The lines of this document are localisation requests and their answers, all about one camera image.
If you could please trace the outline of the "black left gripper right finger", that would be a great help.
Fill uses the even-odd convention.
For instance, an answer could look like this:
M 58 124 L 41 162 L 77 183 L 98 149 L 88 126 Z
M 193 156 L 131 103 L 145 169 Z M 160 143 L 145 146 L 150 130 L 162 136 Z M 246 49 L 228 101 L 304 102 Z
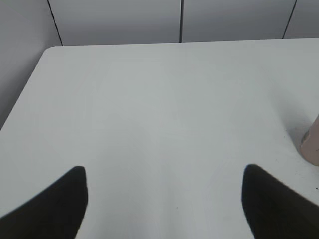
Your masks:
M 256 239 L 319 237 L 319 207 L 256 164 L 245 167 L 241 204 Z

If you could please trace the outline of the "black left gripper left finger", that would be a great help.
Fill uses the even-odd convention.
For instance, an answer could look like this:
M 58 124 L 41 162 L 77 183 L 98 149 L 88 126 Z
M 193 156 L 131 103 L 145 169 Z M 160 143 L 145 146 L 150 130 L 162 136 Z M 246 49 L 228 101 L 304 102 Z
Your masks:
M 74 239 L 88 205 L 87 176 L 75 166 L 0 219 L 2 239 Z

